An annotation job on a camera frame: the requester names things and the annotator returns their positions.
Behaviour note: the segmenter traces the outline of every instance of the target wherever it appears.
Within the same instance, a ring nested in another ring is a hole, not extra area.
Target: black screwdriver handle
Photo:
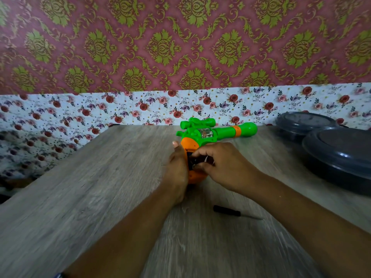
[[[218,205],[214,205],[213,207],[214,212],[231,215],[231,216],[241,216],[241,212],[238,210],[232,210],[225,207],[221,207]]]

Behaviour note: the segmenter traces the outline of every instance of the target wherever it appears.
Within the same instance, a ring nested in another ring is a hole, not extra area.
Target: green toy gun
[[[257,132],[257,126],[254,123],[247,122],[238,126],[229,126],[225,128],[213,128],[216,125],[215,119],[207,118],[200,120],[198,118],[190,118],[189,121],[180,122],[180,128],[186,131],[177,131],[177,136],[181,136],[180,144],[184,148],[185,159],[188,162],[188,183],[198,183],[204,180],[207,175],[202,172],[193,171],[190,156],[197,148],[218,140],[229,137],[253,136]]]

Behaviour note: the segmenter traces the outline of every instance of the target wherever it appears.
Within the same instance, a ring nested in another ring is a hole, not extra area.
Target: table surface
[[[114,126],[0,205],[2,277],[53,277],[159,184],[178,126]],[[309,172],[274,127],[231,142],[261,171],[371,232],[371,199]],[[214,213],[213,205],[265,218]],[[255,202],[207,178],[169,214],[143,277],[322,277]]]

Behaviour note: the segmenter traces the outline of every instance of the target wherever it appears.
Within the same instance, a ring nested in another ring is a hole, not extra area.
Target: round container
[[[319,177],[371,196],[371,131],[331,127],[311,131],[302,142],[306,166]]]
[[[332,118],[309,112],[283,113],[278,116],[276,124],[283,136],[298,142],[301,142],[310,131],[338,126]]]

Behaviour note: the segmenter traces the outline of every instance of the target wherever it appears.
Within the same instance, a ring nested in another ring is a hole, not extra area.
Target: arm
[[[332,277],[370,276],[369,233],[262,173],[230,143],[203,146],[193,154],[198,155],[212,156],[214,165],[200,163],[194,169],[265,208],[326,273]]]
[[[63,273],[67,278],[138,277],[172,207],[188,183],[184,150],[177,142],[159,187],[83,253]]]

